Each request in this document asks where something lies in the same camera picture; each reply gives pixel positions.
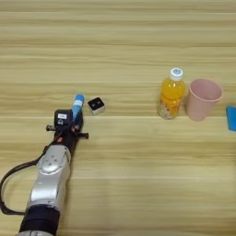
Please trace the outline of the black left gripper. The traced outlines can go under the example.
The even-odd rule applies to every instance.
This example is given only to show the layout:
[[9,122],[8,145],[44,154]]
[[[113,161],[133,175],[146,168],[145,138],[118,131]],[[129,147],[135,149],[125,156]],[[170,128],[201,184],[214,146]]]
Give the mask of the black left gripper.
[[70,151],[74,151],[77,142],[80,138],[89,138],[88,133],[82,132],[84,124],[82,108],[77,115],[77,124],[71,124],[70,126],[57,126],[48,124],[46,130],[48,132],[54,132],[53,144],[62,145],[67,147]]

